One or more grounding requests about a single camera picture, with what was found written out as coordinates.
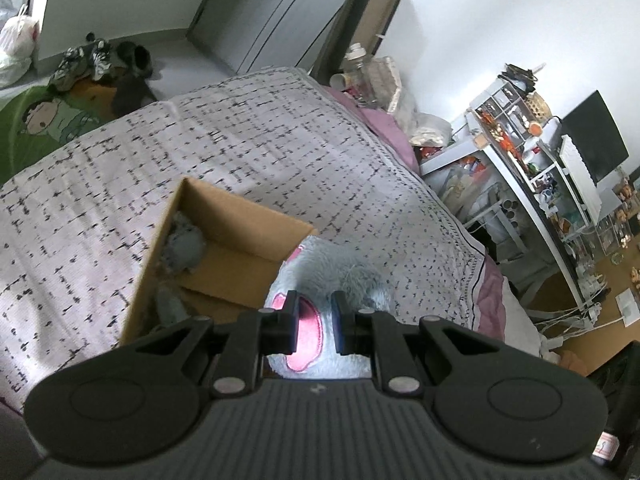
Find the grey plush toy pink ears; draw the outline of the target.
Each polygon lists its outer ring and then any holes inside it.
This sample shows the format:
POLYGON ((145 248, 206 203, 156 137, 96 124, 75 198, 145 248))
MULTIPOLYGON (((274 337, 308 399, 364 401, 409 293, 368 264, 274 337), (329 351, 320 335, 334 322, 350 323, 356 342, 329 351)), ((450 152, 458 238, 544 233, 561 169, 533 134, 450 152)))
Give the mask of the grey plush toy pink ears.
POLYGON ((300 295, 296 350, 268 356, 269 367, 290 379, 369 378, 370 360, 359 354, 341 356, 335 349, 331 296, 344 292, 349 310, 392 310, 392 293, 378 270, 358 252, 309 235, 281 264, 265 306, 284 307, 291 290, 300 295))

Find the brown cardboard box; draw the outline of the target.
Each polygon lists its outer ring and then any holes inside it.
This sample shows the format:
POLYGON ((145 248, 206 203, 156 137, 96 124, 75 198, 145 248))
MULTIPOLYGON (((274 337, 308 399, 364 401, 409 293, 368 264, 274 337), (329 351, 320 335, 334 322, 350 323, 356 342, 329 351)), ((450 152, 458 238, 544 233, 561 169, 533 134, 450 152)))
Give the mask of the brown cardboard box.
POLYGON ((302 220, 205 181, 181 179, 143 260, 119 338, 122 346, 152 330, 154 292, 167 278, 160 256, 177 212, 203 233, 204 255, 193 270, 178 273, 169 283, 195 313, 220 324, 262 308, 281 264, 304 238, 318 233, 302 220))

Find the grey plush toy in box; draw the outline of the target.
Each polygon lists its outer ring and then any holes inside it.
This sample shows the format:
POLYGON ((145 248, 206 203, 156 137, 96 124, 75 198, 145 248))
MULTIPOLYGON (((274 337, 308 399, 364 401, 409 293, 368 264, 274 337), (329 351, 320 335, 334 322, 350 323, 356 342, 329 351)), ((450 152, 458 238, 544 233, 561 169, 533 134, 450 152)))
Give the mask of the grey plush toy in box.
POLYGON ((172 216, 169 233, 160 253, 160 264, 164 271, 169 275, 193 272, 205 251, 203 232, 183 212, 177 211, 172 216))

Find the white black patterned bedspread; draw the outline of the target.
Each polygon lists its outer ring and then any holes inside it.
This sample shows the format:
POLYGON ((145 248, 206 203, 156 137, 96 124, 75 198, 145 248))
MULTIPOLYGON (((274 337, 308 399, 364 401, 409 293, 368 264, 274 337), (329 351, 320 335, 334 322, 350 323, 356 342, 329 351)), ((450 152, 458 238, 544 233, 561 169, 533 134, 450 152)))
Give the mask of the white black patterned bedspread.
POLYGON ((438 196, 295 68, 156 102, 1 189, 1 399, 19 410, 62 367, 111 350, 178 182, 192 177, 355 248, 398 318, 475 330, 485 253, 438 196))

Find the white cluttered shelf desk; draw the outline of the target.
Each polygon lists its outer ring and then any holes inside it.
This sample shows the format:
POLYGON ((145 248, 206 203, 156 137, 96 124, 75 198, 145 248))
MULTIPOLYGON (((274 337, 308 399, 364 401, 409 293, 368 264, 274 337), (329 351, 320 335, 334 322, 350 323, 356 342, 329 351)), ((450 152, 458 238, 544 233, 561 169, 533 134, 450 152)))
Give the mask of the white cluttered shelf desk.
POLYGON ((531 84, 501 74, 420 169, 442 184, 442 200, 464 226, 488 241, 524 306, 560 274, 574 306, 585 308, 608 288, 596 274, 613 237, 602 226, 608 207, 577 140, 537 98, 531 84))

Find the clear plastic bottle white cap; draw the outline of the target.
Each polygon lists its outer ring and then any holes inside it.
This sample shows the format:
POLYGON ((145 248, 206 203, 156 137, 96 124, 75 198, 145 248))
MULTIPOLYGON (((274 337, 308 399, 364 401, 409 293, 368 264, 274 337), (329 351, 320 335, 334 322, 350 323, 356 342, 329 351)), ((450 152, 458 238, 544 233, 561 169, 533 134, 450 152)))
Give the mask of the clear plastic bottle white cap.
POLYGON ((359 93, 371 91, 369 57, 366 49, 359 42, 347 48, 344 56, 344 75, 349 89, 359 93))

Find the black slippers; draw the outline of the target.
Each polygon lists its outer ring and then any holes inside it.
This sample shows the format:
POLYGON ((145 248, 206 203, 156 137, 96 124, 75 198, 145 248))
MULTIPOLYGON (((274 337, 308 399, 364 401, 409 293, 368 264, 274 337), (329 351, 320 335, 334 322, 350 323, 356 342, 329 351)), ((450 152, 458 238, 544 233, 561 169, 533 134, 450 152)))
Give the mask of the black slippers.
POLYGON ((146 79, 153 75, 151 53, 141 44, 123 41, 116 47, 116 54, 134 76, 146 79))

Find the green cartoon floor mat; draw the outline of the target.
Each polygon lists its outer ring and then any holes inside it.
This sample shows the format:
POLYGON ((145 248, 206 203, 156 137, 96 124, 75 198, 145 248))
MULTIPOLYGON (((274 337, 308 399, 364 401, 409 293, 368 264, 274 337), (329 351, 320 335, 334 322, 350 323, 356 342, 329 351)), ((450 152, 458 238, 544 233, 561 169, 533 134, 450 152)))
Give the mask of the green cartoon floor mat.
POLYGON ((156 100, 146 82, 120 74, 110 84, 87 77, 58 93, 33 86, 1 107, 1 181, 47 154, 156 100))

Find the black computer monitor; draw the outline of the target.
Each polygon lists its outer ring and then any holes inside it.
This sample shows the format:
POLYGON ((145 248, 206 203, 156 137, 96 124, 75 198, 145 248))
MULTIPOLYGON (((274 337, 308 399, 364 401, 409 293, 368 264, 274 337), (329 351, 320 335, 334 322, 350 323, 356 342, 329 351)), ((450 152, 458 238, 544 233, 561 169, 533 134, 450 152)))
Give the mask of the black computer monitor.
POLYGON ((599 183, 628 156, 628 150, 601 93, 593 91, 562 119, 593 181, 599 183))

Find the grey wardrobe doors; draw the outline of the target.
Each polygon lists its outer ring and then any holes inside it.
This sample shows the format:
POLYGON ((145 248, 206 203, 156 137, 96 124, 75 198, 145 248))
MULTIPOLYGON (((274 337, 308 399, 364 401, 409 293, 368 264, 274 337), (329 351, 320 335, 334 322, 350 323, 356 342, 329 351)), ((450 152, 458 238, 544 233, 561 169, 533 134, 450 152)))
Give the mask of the grey wardrobe doors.
POLYGON ((203 0, 192 44, 236 74, 295 66, 345 0, 203 0))

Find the pair of grey sneakers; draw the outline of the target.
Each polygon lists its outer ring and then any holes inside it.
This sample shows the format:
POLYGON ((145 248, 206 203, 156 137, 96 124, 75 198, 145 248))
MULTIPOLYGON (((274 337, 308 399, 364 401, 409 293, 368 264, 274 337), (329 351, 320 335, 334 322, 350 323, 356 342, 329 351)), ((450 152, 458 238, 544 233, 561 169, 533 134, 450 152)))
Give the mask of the pair of grey sneakers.
POLYGON ((97 84, 113 80, 112 46, 105 39, 87 35, 87 43, 69 48, 51 75, 48 89, 56 93, 69 92, 81 79, 90 77, 97 84))

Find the white plastic bag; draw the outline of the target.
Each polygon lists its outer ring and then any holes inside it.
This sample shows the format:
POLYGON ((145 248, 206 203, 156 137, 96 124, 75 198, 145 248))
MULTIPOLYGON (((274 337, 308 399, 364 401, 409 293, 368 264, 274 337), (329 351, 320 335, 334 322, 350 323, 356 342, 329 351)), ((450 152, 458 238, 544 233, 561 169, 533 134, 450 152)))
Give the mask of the white plastic bag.
POLYGON ((29 15, 9 18, 1 31, 0 87, 13 86, 32 65, 38 21, 29 15))

